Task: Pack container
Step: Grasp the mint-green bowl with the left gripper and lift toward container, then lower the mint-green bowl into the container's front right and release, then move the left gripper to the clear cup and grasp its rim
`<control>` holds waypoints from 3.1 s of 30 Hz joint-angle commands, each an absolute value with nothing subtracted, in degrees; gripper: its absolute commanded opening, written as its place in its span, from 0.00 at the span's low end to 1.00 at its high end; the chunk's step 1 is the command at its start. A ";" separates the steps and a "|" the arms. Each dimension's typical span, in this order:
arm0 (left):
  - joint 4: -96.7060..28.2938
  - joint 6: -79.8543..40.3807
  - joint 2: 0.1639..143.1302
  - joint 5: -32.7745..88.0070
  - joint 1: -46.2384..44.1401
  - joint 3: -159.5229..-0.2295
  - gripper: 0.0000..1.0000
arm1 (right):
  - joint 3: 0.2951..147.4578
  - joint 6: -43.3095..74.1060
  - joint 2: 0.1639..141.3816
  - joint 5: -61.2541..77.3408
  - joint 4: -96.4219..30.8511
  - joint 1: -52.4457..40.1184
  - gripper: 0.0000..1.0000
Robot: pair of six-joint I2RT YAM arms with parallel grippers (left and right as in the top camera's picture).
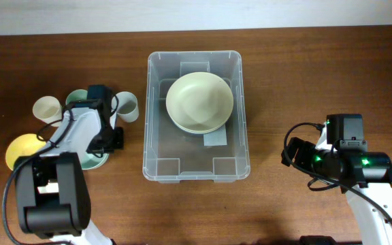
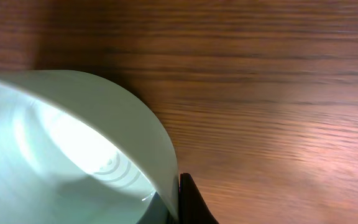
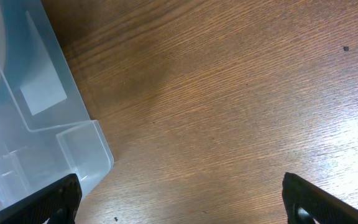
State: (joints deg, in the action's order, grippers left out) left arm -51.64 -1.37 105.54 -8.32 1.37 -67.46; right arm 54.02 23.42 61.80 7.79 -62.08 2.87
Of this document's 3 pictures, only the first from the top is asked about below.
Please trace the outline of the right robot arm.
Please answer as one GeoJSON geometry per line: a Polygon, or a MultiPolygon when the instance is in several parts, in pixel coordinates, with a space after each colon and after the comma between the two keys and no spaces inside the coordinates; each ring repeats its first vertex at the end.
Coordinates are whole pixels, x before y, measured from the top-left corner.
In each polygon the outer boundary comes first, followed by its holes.
{"type": "Polygon", "coordinates": [[[357,221],[362,244],[392,244],[392,161],[370,152],[360,114],[330,114],[317,143],[285,135],[282,164],[308,174],[308,188],[340,188],[357,221]]]}

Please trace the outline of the beige cup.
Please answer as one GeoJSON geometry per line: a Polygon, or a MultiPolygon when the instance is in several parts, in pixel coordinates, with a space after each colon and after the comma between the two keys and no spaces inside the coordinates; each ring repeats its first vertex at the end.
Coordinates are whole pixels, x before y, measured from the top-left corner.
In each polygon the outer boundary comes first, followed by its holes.
{"type": "Polygon", "coordinates": [[[62,110],[61,104],[56,97],[44,96],[38,99],[32,108],[34,117],[46,124],[53,123],[53,127],[61,125],[62,110]]]}

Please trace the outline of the beige bowl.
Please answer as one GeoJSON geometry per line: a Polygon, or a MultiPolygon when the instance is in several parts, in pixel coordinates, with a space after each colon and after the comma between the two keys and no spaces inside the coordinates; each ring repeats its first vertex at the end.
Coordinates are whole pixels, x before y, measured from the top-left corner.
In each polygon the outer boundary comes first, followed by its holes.
{"type": "Polygon", "coordinates": [[[229,121],[229,119],[223,120],[222,118],[220,120],[214,119],[203,121],[194,120],[193,118],[184,118],[183,120],[178,120],[175,118],[170,119],[179,129],[188,133],[196,134],[213,132],[229,121]]]}
{"type": "Polygon", "coordinates": [[[228,83],[213,73],[193,72],[178,78],[165,99],[170,118],[183,120],[223,120],[233,111],[233,93],[228,83]]]}

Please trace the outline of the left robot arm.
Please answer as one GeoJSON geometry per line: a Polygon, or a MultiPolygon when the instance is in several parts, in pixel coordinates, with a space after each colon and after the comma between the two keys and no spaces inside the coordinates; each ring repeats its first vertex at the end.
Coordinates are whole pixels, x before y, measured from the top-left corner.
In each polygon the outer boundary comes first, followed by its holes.
{"type": "Polygon", "coordinates": [[[124,131],[116,126],[115,95],[105,85],[91,85],[85,100],[63,108],[61,126],[46,145],[18,157],[7,184],[16,188],[18,222],[24,233],[44,244],[113,244],[91,220],[91,199],[80,159],[123,148],[124,131]]]}

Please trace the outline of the grey cup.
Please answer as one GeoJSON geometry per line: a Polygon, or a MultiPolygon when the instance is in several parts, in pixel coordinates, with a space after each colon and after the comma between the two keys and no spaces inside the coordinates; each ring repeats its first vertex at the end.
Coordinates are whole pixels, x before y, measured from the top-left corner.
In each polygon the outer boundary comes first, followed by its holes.
{"type": "Polygon", "coordinates": [[[137,97],[130,92],[117,93],[112,98],[112,111],[126,123],[133,123],[139,117],[137,97]]]}

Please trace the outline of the yellow bowl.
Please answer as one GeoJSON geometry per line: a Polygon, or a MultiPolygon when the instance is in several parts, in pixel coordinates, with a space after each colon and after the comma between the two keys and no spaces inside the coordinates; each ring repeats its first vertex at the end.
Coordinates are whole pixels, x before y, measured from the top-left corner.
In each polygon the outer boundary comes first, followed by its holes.
{"type": "Polygon", "coordinates": [[[46,143],[37,138],[36,134],[28,133],[14,139],[5,152],[5,162],[10,170],[14,169],[14,164],[18,157],[25,157],[36,153],[46,143]]]}

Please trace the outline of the mint green bowl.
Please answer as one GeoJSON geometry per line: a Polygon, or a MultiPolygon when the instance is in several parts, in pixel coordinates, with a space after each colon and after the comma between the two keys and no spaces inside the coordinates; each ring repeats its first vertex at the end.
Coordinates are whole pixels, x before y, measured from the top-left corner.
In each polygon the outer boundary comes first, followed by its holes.
{"type": "Polygon", "coordinates": [[[96,169],[101,167],[108,159],[109,154],[103,154],[102,157],[96,157],[94,154],[85,153],[80,159],[83,170],[96,169]]]}

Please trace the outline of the mint green cup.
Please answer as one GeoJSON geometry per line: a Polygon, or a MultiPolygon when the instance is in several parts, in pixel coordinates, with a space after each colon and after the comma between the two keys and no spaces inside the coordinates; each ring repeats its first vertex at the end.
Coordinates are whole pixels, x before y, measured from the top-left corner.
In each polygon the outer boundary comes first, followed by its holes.
{"type": "Polygon", "coordinates": [[[85,100],[87,98],[87,94],[88,94],[88,91],[84,90],[84,89],[74,90],[74,91],[70,92],[70,94],[68,94],[68,96],[65,100],[65,104],[67,105],[73,101],[85,100]]]}

